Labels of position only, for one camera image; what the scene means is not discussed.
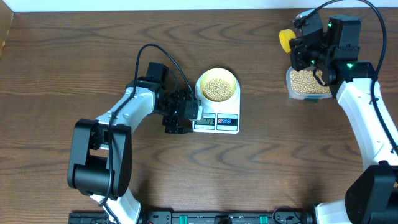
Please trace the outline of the yellow measuring scoop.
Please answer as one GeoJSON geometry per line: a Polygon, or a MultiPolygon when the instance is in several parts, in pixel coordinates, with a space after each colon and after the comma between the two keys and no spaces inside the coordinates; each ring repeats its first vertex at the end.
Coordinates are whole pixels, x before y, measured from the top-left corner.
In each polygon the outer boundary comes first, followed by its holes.
{"type": "Polygon", "coordinates": [[[283,50],[286,53],[291,52],[291,46],[290,46],[289,42],[295,38],[296,38],[296,35],[295,35],[294,31],[292,31],[291,29],[281,30],[279,32],[279,41],[280,41],[280,44],[281,44],[283,50]]]}

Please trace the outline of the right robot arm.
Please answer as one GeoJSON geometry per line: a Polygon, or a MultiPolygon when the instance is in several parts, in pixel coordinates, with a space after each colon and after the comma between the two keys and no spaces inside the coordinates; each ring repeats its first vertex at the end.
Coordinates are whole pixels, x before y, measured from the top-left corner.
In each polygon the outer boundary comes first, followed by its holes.
{"type": "Polygon", "coordinates": [[[336,15],[324,28],[318,14],[295,21],[302,33],[283,30],[279,39],[296,71],[313,66],[321,83],[346,113],[363,161],[363,173],[345,197],[320,203],[305,223],[397,223],[397,128],[383,102],[370,62],[359,61],[361,21],[336,15]]]}

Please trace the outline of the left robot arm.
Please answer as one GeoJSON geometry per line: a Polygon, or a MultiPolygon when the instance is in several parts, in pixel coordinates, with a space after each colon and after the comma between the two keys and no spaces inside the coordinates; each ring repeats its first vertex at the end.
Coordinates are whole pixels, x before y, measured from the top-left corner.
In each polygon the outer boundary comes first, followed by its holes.
{"type": "Polygon", "coordinates": [[[96,119],[76,122],[70,151],[69,187],[91,197],[113,223],[143,223],[141,204],[129,190],[132,172],[132,133],[150,114],[163,117],[169,134],[191,128],[181,121],[201,119],[203,108],[191,89],[165,90],[169,68],[151,62],[143,77],[135,77],[123,97],[96,119]]]}

